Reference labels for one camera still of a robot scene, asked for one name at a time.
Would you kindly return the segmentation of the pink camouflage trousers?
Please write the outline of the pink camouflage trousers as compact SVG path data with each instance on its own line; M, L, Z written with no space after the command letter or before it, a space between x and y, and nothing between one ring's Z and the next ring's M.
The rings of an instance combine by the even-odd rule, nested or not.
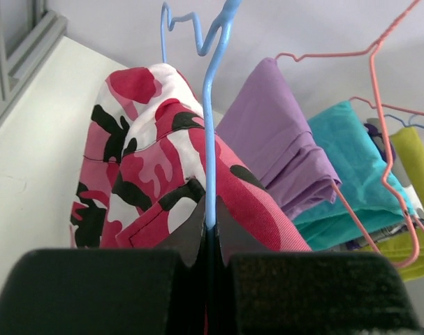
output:
M79 248L151 248L205 194L203 109L172 66L117 70L92 110L71 212Z

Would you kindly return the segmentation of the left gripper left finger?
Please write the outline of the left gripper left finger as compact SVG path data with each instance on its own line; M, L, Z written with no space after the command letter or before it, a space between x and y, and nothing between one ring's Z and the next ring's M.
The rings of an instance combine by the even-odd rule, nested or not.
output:
M205 205L151 249L38 249L0 294L0 334L203 334Z

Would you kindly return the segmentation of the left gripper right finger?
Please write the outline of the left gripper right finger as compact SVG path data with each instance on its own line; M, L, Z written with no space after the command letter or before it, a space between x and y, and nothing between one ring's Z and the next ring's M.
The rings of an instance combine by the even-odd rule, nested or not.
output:
M394 266L376 253L274 252L217 200L213 334L422 334Z

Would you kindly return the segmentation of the light blue wire hanger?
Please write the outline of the light blue wire hanger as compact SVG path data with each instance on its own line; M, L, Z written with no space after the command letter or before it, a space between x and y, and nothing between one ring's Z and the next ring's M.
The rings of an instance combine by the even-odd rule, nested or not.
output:
M216 147L214 134L214 119L212 108L212 85L221 60L227 50L233 20L241 2L228 0L224 3L220 13L212 21L207 34L202 34L200 18L195 12L183 16L174 17L167 2L163 2L160 19L161 57L166 63L166 32L172 31L177 23L192 23L193 37L195 40L196 53L204 57L213 51L212 58L205 72L202 88L202 106L205 122L205 153L206 153L206 194L205 194L205 224L208 230L214 229L217 224L217 168Z

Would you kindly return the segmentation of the lilac purple trousers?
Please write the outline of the lilac purple trousers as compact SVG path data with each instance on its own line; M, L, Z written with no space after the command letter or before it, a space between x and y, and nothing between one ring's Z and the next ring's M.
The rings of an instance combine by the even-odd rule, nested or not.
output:
M290 219L334 203L340 178L275 59L264 58L250 73L216 133Z

